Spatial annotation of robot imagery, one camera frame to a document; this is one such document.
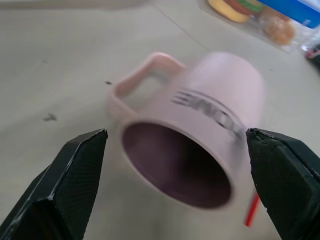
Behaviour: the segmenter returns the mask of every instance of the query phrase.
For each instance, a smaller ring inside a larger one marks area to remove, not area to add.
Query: table surface
[[[108,93],[152,52],[186,65],[211,51],[229,52],[266,82],[259,127],[298,138],[319,155],[319,73],[301,52],[276,49],[203,12],[197,0],[107,2],[0,4],[0,222],[66,141],[106,128],[84,239],[279,240],[262,205],[252,228],[243,225],[253,189],[249,171],[237,201],[217,211],[186,208],[144,184],[118,145]],[[142,85],[130,102],[139,107],[159,87]]]

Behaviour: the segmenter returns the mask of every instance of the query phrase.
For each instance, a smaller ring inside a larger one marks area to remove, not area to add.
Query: pink mug
[[[136,112],[120,97],[154,70],[171,81]],[[186,68],[153,53],[114,87],[110,111],[122,122],[127,158],[147,182],[184,204],[214,209],[235,195],[240,166],[250,167],[245,131],[257,127],[264,94],[260,74],[238,56],[215,52]]]

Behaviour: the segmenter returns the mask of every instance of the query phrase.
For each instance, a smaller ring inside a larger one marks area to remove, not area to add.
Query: mug handle
[[[184,64],[168,54],[162,52],[151,54],[140,67],[124,77],[113,88],[110,98],[111,114],[121,122],[137,115],[137,112],[125,104],[120,97],[130,93],[151,71],[160,70],[170,76],[175,76],[185,68]]]

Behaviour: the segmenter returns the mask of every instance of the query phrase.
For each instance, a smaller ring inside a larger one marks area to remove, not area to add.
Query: mug
[[[151,71],[165,72],[170,83],[137,112],[120,97]],[[250,167],[245,131],[257,126],[264,98],[260,74],[238,56],[210,53],[186,67],[153,53],[114,87],[110,112],[144,180],[181,203],[214,209],[231,202],[241,166]]]

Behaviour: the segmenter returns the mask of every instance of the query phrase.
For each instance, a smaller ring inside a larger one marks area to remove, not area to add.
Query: red straw
[[[251,202],[251,206],[250,206],[249,212],[248,212],[248,214],[246,216],[245,223],[244,223],[248,228],[251,227],[251,225],[252,225],[252,223],[254,221],[256,212],[258,210],[259,200],[260,200],[259,195],[255,191],[253,199],[252,199],[252,202]]]

